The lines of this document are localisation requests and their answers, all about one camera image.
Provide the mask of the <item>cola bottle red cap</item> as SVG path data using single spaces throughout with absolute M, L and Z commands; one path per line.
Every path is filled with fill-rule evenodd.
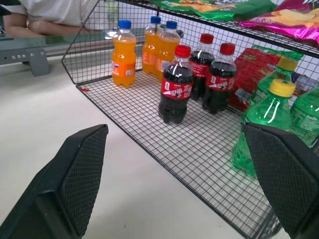
M 237 73 L 233 60 L 235 45 L 222 43 L 219 55 L 211 63 L 205 80 L 202 107 L 211 114 L 224 111 Z
M 212 52 L 213 39 L 212 34 L 201 34 L 197 48 L 190 55 L 189 63 L 192 67 L 194 81 L 191 98 L 195 101 L 204 96 L 207 73 L 215 59 Z
M 178 45 L 174 59 L 163 72 L 158 112 L 164 123 L 179 124 L 186 115 L 187 102 L 194 83 L 190 55 L 189 46 Z

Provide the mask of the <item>green potato chip bag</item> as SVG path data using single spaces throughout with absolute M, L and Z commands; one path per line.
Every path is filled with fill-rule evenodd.
M 271 0 L 149 0 L 158 7 L 208 20 L 245 21 L 272 12 L 277 5 Z

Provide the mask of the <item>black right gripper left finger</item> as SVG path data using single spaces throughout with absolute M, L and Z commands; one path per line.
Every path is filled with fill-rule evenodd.
M 0 239 L 82 239 L 100 188 L 108 126 L 66 138 L 0 226 Z

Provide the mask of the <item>green soda bottle yellow cap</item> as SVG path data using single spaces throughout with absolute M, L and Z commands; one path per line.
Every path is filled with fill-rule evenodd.
M 268 94 L 268 89 L 274 79 L 291 81 L 291 74 L 297 67 L 297 64 L 298 62 L 293 59 L 284 56 L 281 57 L 275 70 L 259 81 L 251 97 L 249 107 L 252 107 L 254 104 L 258 103 Z
M 244 123 L 252 122 L 288 130 L 292 124 L 289 99 L 295 87 L 290 81 L 274 79 L 268 88 L 268 94 L 247 109 Z M 256 176 L 247 140 L 242 132 L 232 150 L 232 165 L 248 176 Z

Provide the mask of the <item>red snack bag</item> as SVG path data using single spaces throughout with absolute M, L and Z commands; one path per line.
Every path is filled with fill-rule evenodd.
M 275 70 L 279 60 L 279 56 L 246 48 L 234 61 L 237 73 L 228 104 L 245 111 L 259 81 Z

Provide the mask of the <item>magenta potato chip bag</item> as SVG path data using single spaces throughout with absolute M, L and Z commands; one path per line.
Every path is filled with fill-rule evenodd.
M 239 25 L 281 34 L 319 49 L 319 8 L 308 10 L 302 0 L 284 0 L 272 12 Z

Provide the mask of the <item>orange soda bottle blue cap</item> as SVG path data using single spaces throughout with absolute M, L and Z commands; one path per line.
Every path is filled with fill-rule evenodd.
M 135 81 L 137 39 L 129 20 L 119 20 L 119 30 L 113 36 L 112 78 L 117 86 L 129 87 Z
M 163 33 L 160 24 L 161 18 L 152 16 L 149 26 L 144 30 L 145 42 L 142 51 L 142 70 L 146 74 L 156 74 L 156 58 L 159 53 L 160 36 Z
M 167 21 L 164 32 L 159 34 L 159 52 L 156 58 L 156 77 L 160 82 L 165 68 L 174 59 L 174 51 L 179 43 L 180 35 L 177 33 L 177 22 Z

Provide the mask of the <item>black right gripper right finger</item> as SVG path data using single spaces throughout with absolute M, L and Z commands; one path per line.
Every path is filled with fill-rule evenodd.
M 260 186 L 291 239 L 319 239 L 319 156 L 295 134 L 245 123 Z

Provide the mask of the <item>green snack bag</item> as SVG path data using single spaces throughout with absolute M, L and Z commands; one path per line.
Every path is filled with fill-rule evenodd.
M 296 51 L 291 51 L 291 50 L 276 50 L 276 49 L 272 49 L 272 48 L 259 46 L 256 44 L 253 44 L 252 48 L 255 48 L 255 49 L 258 49 L 264 53 L 276 55 L 279 57 L 285 56 L 285 57 L 293 59 L 297 62 L 299 62 L 304 57 L 304 54 L 302 54 L 300 52 L 296 52 Z

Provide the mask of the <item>blue and white snack packet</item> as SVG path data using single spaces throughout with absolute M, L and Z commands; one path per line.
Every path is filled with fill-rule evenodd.
M 293 72 L 291 75 L 292 82 L 296 85 L 294 96 L 300 96 L 319 85 L 319 81 L 309 78 L 306 75 L 301 75 L 297 72 Z

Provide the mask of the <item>person's torso white shirt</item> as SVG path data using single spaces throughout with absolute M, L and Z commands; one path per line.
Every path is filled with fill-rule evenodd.
M 30 21 L 46 20 L 70 26 L 81 26 L 97 0 L 19 0 L 12 12 L 27 16 Z

